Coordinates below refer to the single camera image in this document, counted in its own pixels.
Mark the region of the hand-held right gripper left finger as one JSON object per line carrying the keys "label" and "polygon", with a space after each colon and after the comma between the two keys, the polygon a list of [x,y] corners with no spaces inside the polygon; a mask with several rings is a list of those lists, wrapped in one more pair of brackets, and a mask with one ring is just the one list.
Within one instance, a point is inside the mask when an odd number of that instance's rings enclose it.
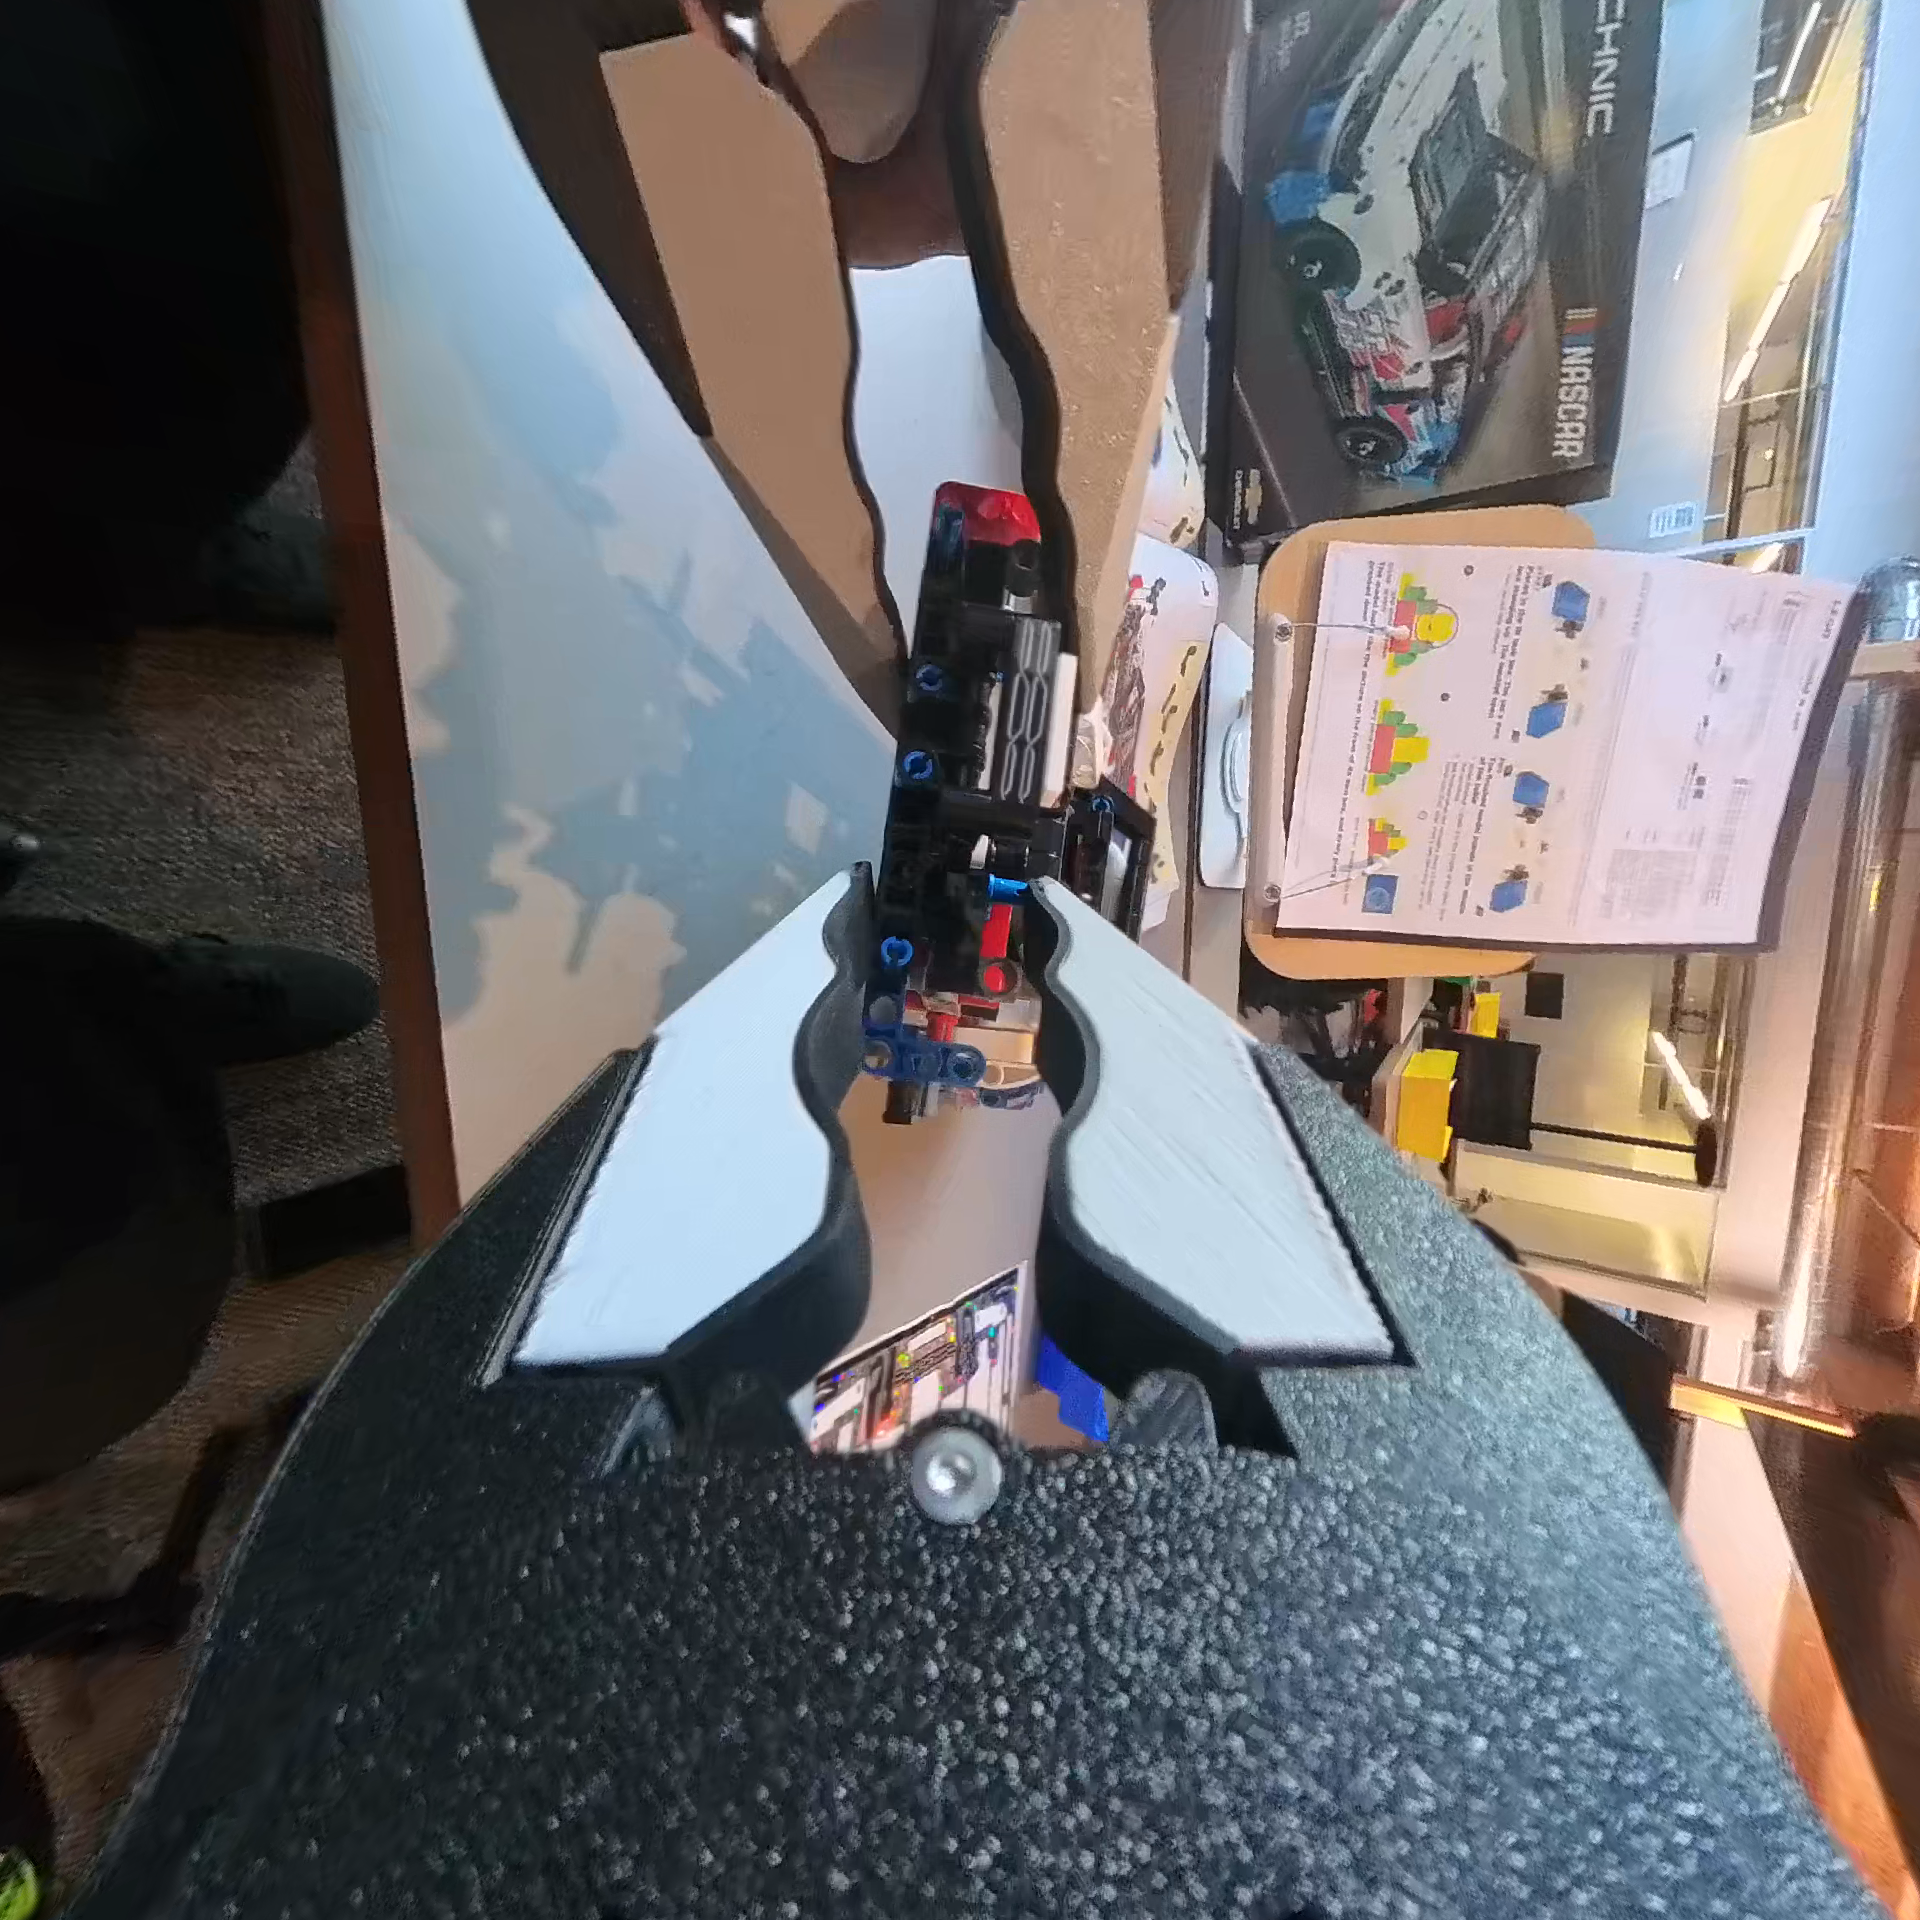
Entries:
{"label": "hand-held right gripper left finger", "polygon": [[556,1216],[513,1370],[824,1370],[852,1340],[872,904],[872,869],[833,874],[659,1022]]}

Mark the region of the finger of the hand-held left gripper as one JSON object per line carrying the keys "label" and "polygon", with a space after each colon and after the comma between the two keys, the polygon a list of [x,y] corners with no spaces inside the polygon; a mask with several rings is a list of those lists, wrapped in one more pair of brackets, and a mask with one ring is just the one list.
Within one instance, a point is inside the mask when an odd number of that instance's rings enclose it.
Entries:
{"label": "finger of the hand-held left gripper", "polygon": [[599,74],[700,392],[700,436],[869,713],[899,713],[906,632],[882,570],[852,395],[852,283],[819,127],[722,5],[602,51]]}
{"label": "finger of the hand-held left gripper", "polygon": [[1045,593],[1082,667],[1105,668],[1190,281],[1185,4],[987,5],[966,252],[1018,395]]}

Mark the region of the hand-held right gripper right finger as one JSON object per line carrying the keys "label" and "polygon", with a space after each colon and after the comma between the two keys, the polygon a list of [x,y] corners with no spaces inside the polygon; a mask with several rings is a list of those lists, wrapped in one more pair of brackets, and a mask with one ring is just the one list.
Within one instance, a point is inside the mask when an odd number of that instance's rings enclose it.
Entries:
{"label": "hand-held right gripper right finger", "polygon": [[1053,930],[1041,1078],[1062,1109],[1039,1279],[1078,1365],[1374,1365],[1396,1331],[1348,1252],[1259,1046],[1197,986],[1031,885]]}

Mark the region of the brick-built toy race car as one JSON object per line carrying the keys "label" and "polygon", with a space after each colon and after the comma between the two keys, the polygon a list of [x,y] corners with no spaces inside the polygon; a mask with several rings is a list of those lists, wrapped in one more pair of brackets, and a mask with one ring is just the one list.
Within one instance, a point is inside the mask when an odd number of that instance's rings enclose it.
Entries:
{"label": "brick-built toy race car", "polygon": [[1142,923],[1152,813],[1068,769],[1078,655],[1045,602],[1024,492],[941,484],[931,507],[877,877],[861,1070],[882,1121],[1031,1106],[1041,995],[1029,906],[1055,877]]}

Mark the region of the person's left hand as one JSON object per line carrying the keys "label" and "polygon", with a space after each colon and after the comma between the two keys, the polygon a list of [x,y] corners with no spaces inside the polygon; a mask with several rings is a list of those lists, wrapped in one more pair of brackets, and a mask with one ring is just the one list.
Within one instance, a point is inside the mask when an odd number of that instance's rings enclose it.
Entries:
{"label": "person's left hand", "polygon": [[766,24],[831,157],[878,167],[937,153],[951,4],[767,4]]}

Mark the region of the blue plastic bin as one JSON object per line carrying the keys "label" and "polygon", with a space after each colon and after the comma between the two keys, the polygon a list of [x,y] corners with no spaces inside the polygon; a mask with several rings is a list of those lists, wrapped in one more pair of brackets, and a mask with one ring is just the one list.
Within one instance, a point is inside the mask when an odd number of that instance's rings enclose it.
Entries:
{"label": "blue plastic bin", "polygon": [[1111,1439],[1107,1392],[1048,1331],[1039,1334],[1034,1388],[1055,1397],[1062,1428],[1090,1445]]}

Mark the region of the holographic sticker sheet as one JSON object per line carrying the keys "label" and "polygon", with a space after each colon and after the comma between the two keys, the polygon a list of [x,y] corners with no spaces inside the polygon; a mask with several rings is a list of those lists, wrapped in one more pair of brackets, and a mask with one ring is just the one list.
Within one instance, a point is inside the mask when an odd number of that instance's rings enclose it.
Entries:
{"label": "holographic sticker sheet", "polygon": [[944,1413],[977,1413],[1014,1428],[1034,1376],[1031,1321],[1029,1262],[1016,1262],[947,1305],[869,1340],[818,1376],[810,1449],[818,1457],[886,1454]]}

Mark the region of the toy car set box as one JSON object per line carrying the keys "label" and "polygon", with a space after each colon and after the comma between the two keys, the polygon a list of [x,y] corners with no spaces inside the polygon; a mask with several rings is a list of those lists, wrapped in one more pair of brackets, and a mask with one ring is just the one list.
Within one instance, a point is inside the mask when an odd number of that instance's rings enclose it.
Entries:
{"label": "toy car set box", "polygon": [[1250,4],[1212,518],[1609,492],[1664,4]]}

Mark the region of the white rounded flat device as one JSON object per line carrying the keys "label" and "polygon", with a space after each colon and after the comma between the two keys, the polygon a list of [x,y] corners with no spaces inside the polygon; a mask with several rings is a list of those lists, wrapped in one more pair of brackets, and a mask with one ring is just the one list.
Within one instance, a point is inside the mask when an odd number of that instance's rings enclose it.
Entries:
{"label": "white rounded flat device", "polygon": [[1198,880],[1218,890],[1249,885],[1254,667],[1254,646],[1221,621],[1212,632],[1206,729],[1197,762]]}

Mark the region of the open instruction booklet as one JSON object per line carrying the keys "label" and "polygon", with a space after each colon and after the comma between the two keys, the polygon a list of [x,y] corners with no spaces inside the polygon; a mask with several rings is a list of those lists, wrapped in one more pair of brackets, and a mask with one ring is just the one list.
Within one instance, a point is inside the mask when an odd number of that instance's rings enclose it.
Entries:
{"label": "open instruction booklet", "polygon": [[1107,667],[1107,778],[1150,813],[1166,806],[1174,756],[1210,668],[1218,576],[1198,554],[1137,534]]}

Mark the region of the person's black shoe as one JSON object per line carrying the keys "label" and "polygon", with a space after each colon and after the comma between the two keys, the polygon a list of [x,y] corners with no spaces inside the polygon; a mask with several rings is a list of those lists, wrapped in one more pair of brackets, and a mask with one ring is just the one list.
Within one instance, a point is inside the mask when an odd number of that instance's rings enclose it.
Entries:
{"label": "person's black shoe", "polygon": [[158,947],[171,1014],[209,1069],[328,1051],[380,1019],[372,972],[318,947],[188,934]]}

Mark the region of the printed instruction paper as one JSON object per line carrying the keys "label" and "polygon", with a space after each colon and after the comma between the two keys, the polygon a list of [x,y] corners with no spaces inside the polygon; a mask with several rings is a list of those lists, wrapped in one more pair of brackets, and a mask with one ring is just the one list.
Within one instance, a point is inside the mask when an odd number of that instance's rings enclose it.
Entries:
{"label": "printed instruction paper", "polygon": [[1804,576],[1297,534],[1259,589],[1249,923],[1769,951],[1863,632],[1863,590]]}

